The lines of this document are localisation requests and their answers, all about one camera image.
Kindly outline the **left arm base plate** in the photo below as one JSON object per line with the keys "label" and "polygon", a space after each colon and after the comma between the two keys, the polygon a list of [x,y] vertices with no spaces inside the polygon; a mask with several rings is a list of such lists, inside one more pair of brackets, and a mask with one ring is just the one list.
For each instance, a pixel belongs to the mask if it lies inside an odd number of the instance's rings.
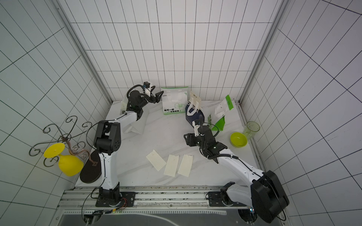
{"label": "left arm base plate", "polygon": [[104,195],[99,195],[96,201],[96,207],[104,208],[125,208],[133,207],[135,201],[135,192],[121,192],[116,197],[106,197]]}

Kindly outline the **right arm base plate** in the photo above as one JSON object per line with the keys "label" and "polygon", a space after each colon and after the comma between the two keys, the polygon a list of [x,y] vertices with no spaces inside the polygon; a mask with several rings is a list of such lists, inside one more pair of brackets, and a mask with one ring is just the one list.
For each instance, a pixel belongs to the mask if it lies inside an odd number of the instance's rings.
{"label": "right arm base plate", "polygon": [[246,207],[240,202],[233,202],[225,192],[208,192],[205,198],[210,207]]}

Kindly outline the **navy blue beige bag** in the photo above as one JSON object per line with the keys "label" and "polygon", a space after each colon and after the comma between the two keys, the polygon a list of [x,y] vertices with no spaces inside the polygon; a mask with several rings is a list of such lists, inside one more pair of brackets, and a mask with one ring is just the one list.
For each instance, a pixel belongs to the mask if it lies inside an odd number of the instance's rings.
{"label": "navy blue beige bag", "polygon": [[199,124],[200,116],[202,116],[203,120],[205,120],[205,116],[201,108],[201,98],[191,91],[190,98],[185,108],[186,120],[192,127],[194,127],[195,124]]}

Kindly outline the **yellow plastic goblet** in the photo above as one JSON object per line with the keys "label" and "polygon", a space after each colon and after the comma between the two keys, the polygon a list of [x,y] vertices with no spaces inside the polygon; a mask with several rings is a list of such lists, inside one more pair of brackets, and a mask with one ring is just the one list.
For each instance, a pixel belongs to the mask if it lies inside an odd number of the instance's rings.
{"label": "yellow plastic goblet", "polygon": [[58,157],[59,169],[68,177],[72,177],[81,172],[84,167],[84,163],[76,156],[62,155],[61,153],[65,149],[65,144],[56,143],[48,147],[43,156],[45,158]]}

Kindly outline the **green white bag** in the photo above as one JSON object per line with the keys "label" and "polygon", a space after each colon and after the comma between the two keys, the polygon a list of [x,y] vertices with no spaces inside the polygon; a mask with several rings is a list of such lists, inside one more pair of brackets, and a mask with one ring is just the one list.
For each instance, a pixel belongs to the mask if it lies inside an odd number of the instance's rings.
{"label": "green white bag", "polygon": [[161,88],[164,115],[185,113],[188,102],[188,87]]}
{"label": "green white bag", "polygon": [[211,111],[207,120],[211,131],[223,131],[225,126],[225,116],[234,108],[234,103],[229,95]]}

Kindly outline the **lime green bowl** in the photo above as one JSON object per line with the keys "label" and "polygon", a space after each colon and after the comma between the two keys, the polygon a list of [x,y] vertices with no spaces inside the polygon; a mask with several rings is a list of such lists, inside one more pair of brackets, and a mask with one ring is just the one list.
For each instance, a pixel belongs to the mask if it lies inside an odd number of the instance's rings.
{"label": "lime green bowl", "polygon": [[232,133],[230,136],[230,141],[231,141],[231,144],[237,148],[245,147],[248,144],[247,137],[240,132]]}

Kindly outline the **clear green plastic cup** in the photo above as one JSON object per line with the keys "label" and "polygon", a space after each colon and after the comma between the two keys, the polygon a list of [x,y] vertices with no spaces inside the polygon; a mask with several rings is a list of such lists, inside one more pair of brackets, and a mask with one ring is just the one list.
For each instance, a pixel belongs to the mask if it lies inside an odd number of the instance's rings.
{"label": "clear green plastic cup", "polygon": [[255,121],[248,121],[244,127],[243,134],[249,140],[254,137],[254,135],[260,131],[260,125]]}

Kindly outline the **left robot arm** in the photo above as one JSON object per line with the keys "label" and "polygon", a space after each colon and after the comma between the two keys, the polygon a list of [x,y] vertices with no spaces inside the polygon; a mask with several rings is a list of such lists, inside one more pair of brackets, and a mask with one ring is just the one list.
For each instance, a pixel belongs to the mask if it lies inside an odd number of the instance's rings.
{"label": "left robot arm", "polygon": [[126,110],[112,120],[99,121],[93,146],[103,157],[104,182],[100,187],[99,197],[108,200],[119,200],[119,181],[116,174],[116,155],[121,146],[121,129],[138,121],[143,114],[143,107],[148,103],[159,103],[163,91],[153,94],[155,86],[144,82],[130,88],[126,93],[128,100]]}

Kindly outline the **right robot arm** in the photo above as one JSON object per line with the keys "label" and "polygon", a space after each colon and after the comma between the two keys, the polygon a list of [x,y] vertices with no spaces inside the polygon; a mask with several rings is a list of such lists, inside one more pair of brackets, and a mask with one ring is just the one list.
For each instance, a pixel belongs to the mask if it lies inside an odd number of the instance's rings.
{"label": "right robot arm", "polygon": [[261,218],[272,223],[280,214],[285,213],[289,199],[278,176],[271,170],[259,170],[237,157],[226,145],[216,141],[216,136],[204,121],[187,117],[194,128],[193,133],[184,135],[190,147],[199,147],[200,153],[233,172],[246,186],[229,182],[221,188],[221,200],[225,206],[241,203],[249,207],[248,217]]}

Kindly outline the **aluminium mounting rail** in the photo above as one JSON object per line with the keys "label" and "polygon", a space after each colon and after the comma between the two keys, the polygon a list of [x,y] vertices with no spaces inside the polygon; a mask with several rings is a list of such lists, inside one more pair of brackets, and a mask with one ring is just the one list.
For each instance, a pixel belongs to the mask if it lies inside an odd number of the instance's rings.
{"label": "aluminium mounting rail", "polygon": [[[131,186],[121,187],[120,192],[135,192],[133,207],[119,210],[181,210],[181,209],[251,209],[246,207],[210,207],[205,195],[208,192],[220,192],[220,186]],[[58,208],[64,210],[111,210],[115,207],[96,207],[99,191],[90,187],[76,187],[65,191]]]}

